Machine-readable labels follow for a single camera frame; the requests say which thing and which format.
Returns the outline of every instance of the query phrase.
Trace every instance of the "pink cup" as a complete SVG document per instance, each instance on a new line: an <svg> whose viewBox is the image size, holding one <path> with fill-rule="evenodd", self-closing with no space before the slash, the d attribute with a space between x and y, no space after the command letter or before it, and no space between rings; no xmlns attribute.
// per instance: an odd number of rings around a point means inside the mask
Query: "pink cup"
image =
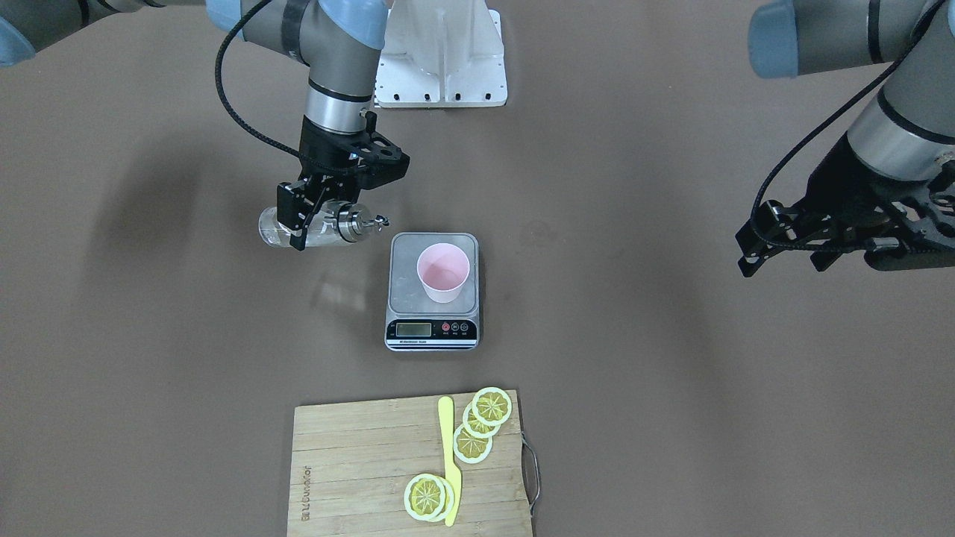
<svg viewBox="0 0 955 537"><path fill-rule="evenodd" d="M418 256L417 273L428 297L446 304L461 294L471 274L471 261L461 248L437 243L426 247Z"/></svg>

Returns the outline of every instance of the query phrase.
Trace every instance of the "gray tabletop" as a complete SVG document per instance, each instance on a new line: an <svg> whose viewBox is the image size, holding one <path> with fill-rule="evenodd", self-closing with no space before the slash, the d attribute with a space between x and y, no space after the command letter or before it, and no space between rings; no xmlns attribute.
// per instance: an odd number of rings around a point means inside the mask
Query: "gray tabletop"
<svg viewBox="0 0 955 537"><path fill-rule="evenodd" d="M952 270L735 266L759 182L880 70L758 79L759 4L491 2L507 106L381 111L393 226L305 253L258 237L298 164L221 109L201 8L0 71L0 534L285 535L295 406L487 385L519 390L540 536L955 533ZM297 143L306 68L225 63ZM399 231L479 238L475 351L384 348Z"/></svg>

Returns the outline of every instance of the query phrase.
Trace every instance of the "digital kitchen scale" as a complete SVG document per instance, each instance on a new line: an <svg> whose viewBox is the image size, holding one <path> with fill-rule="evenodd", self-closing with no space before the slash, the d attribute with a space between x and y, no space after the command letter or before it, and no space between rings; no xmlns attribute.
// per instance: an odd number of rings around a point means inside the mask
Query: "digital kitchen scale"
<svg viewBox="0 0 955 537"><path fill-rule="evenodd" d="M447 304L428 297L417 277L426 247L449 243L464 250L471 273ZM385 345L393 351L468 351L480 339L478 240L470 233L398 233L392 239Z"/></svg>

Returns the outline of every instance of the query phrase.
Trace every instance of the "lemon slice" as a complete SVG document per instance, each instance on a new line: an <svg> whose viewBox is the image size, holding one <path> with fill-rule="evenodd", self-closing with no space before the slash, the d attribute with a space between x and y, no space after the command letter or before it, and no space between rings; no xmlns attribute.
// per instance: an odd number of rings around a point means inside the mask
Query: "lemon slice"
<svg viewBox="0 0 955 537"><path fill-rule="evenodd" d="M451 508L455 506L455 490L451 487L451 483L448 480L438 477L442 483L444 483L444 509L441 510L434 518L428 519L428 522L441 522L442 520L448 518L448 513L451 512Z"/></svg>
<svg viewBox="0 0 955 537"><path fill-rule="evenodd" d="M500 430L500 425L492 427L481 422L472 412L472 404L464 407L464 414L461 415L461 424L469 435L476 439L489 439L496 435Z"/></svg>
<svg viewBox="0 0 955 537"><path fill-rule="evenodd" d="M487 455L491 453L491 446L493 445L493 438L476 439L464 430L464 425L459 425L455 431L453 447L455 455L457 455L457 458L461 462L477 464L487 459Z"/></svg>
<svg viewBox="0 0 955 537"><path fill-rule="evenodd" d="M501 425L511 417L511 398L500 388L483 388L471 399L475 419L490 427Z"/></svg>
<svg viewBox="0 0 955 537"><path fill-rule="evenodd" d="M432 474L418 474L405 487L405 510L415 520L429 521L441 514L447 501L444 480Z"/></svg>

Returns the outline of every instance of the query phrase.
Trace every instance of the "black cable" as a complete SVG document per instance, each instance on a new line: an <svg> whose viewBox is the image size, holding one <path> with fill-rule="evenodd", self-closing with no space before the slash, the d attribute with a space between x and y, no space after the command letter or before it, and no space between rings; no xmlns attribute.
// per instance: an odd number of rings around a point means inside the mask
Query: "black cable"
<svg viewBox="0 0 955 537"><path fill-rule="evenodd" d="M295 157L296 159L309 162L310 164L317 167L318 171L322 173L325 173L328 175L348 173L351 170L347 168L334 168L334 167L326 166L322 164L321 162L313 159L312 157L309 157L308 155L305 155L300 151L292 149L291 147L288 147L287 145L281 143L280 141L273 140L272 138L269 138L268 136L255 130L255 128L252 127L252 125L249 125L248 123L246 123L245 120L242 119L241 116L239 116L239 113L236 112L234 108L232 108L232 104L229 103L229 99L225 96L225 88L223 87L223 60L225 59L225 51L228 50L229 45L232 43L232 40L235 39L236 35L239 34L239 32L242 30L245 24L247 24L248 21L251 20L256 13L261 11L271 1L272 0L262 0L261 2L253 6L252 9L249 10L245 15L243 15L242 18L239 19L239 22L237 22L236 25L232 27L232 30L230 30L225 35L225 39L223 40L222 45L219 47L219 53L216 54L215 76L216 76L216 91L219 93L219 101L222 102L223 108L225 108L225 111L229 114L229 116L240 127L245 129L245 131L248 134L252 135L257 140L263 141L267 143L268 145L271 145L272 147L279 149L281 151L285 151L286 153L289 153L289 155L291 155L292 157Z"/></svg>
<svg viewBox="0 0 955 537"><path fill-rule="evenodd" d="M836 110L833 113L833 115L828 117L818 127L813 129L811 133L806 135L805 138L800 140L799 143L797 143L796 146L793 147L793 149L790 149L789 153L787 153L786 156L783 157L781 161L779 161L779 164L777 164L775 168L773 168L773 171L771 171L770 174L766 177L766 179L763 181L763 184L759 187L759 191L756 193L756 199L753 202L753 209L750 211L750 228L753 230L753 233L755 233L756 237L760 241L766 243L767 245L771 247L783 248L785 250L822 251L822 252L829 252L829 253L850 253L859 249L863 249L862 244L858 244L855 246L846 246L846 247L830 247L826 245L795 245L792 243L784 243L782 241L776 241L765 236L763 232L760 231L759 228L756 226L756 214L759 211L759 206L763 204L763 197L766 195L766 190L769 189L770 184L773 183L773 180L776 178L777 175L779 175L779 172L782 171L784 167L786 167L786 164L788 164L789 161L791 161L793 157L795 157L796 154L799 153L799 151L802 151L802 149L806 145L808 145L810 141L812 141L815 137L817 137L819 133L829 128L833 123L836 122L837 119L839 119L843 114L848 112L849 109L851 109L853 106L856 106L856 104L858 104L863 97L867 96L869 93L872 92L872 90L879 87L880 84L882 84L889 76L891 76L893 73L895 73L897 69L899 69L899 66L902 65L902 62L905 61L909 53L911 53L912 50L915 49L915 46L919 44L919 41L922 40L923 35L925 35L925 32L928 30L928 23L930 23L930 21L935 17L935 13L938 12L939 8L944 3L945 3L945 0L938 0L938 2L936 2L931 8L929 8L928 10L925 11L925 13L923 13L922 17L919 19L918 23L916 23L915 25L915 31L912 32L912 42L908 45L908 47L905 48L904 52L902 52L902 55L899 56L899 59L892 62L892 65L890 65L885 71L883 71L881 75L876 76L875 80L873 80L872 82L869 82L867 86L862 88L861 91L859 91L852 98L850 98L848 102L846 102L841 107L839 107L839 109Z"/></svg>

